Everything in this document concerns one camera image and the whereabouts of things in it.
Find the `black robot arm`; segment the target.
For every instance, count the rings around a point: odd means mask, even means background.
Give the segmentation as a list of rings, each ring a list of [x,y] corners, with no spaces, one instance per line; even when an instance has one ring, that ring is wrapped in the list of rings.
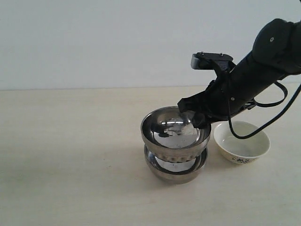
[[[274,19],[258,33],[252,50],[238,63],[221,53],[193,54],[191,67],[214,70],[207,88],[178,102],[180,112],[193,111],[196,128],[226,121],[250,108],[267,87],[301,73],[301,24]]]

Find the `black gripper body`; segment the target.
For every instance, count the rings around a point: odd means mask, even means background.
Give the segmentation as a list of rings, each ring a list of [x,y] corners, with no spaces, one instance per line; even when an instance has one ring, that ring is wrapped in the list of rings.
[[[254,76],[223,71],[206,88],[204,115],[209,121],[227,121],[244,111],[254,97]]]

